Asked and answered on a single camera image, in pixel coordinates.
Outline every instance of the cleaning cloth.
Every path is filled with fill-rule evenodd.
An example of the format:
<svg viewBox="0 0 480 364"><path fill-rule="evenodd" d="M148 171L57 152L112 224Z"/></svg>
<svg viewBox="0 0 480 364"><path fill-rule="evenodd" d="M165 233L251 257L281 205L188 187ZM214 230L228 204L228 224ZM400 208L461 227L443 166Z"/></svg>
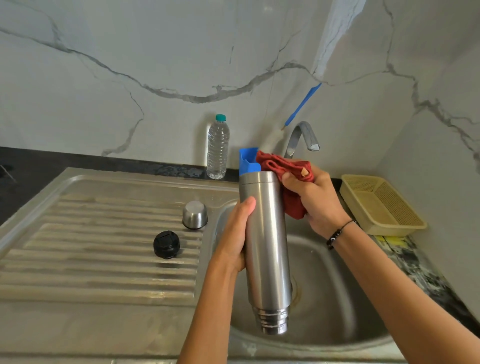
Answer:
<svg viewBox="0 0 480 364"><path fill-rule="evenodd" d="M313 182L314 177L310 162L292 161L275 154L264 153L261 150L257 152L257 163L260 163L262 170L271 170L275 172L280 182L286 172L293 174L299 181ZM298 193L290 191L282 185L282 198L285 213L293 218L300 220L307 213Z"/></svg>

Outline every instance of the right arm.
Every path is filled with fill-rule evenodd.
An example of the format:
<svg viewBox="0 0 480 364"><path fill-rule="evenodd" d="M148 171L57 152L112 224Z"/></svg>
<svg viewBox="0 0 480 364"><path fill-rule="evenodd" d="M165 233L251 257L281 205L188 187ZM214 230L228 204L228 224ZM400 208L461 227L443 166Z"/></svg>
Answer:
<svg viewBox="0 0 480 364"><path fill-rule="evenodd" d="M290 173L282 182L300 195L313 230L328 239L351 219L328 173L312 170L314 183ZM333 246L409 363L480 363L480 339L413 283L360 227L348 224Z"/></svg>

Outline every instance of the stainless steel thermos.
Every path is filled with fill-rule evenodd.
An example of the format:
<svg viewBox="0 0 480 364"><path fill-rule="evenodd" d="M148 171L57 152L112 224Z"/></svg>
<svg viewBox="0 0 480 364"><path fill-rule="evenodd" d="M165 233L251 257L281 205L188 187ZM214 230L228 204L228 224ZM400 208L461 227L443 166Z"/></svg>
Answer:
<svg viewBox="0 0 480 364"><path fill-rule="evenodd" d="M270 171L240 176L240 201L256 199L247 221L245 263L249 301L262 332L286 332L291 283L287 232L278 177Z"/></svg>

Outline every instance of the black stopper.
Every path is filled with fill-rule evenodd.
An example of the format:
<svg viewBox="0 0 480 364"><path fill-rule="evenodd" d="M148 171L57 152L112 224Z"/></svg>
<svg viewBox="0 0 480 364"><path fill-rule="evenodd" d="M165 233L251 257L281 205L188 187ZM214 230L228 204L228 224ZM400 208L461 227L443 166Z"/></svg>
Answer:
<svg viewBox="0 0 480 364"><path fill-rule="evenodd" d="M163 259L174 258L180 249L180 239L173 231L163 231L153 240L153 251Z"/></svg>

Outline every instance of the blue brush handle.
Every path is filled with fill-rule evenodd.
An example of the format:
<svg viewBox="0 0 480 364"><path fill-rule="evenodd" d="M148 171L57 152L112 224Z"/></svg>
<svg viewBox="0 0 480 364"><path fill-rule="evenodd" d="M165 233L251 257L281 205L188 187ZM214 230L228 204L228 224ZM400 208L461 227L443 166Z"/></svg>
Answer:
<svg viewBox="0 0 480 364"><path fill-rule="evenodd" d="M303 105L305 105L305 103L308 101L308 99L310 97L312 97L312 95L315 93L316 90L318 90L318 88L322 85L322 83L320 82L317 86L315 87L312 87L310 89L310 91L307 93L307 96L305 96L305 98L303 99L303 101L300 103L300 105L297 107L297 109L293 112L293 114L290 115L290 117L287 119L287 121L285 122L285 126L288 126L288 124L290 124L292 122L292 120L295 118L295 116L297 116L297 113L300 111L300 109L303 107Z"/></svg>

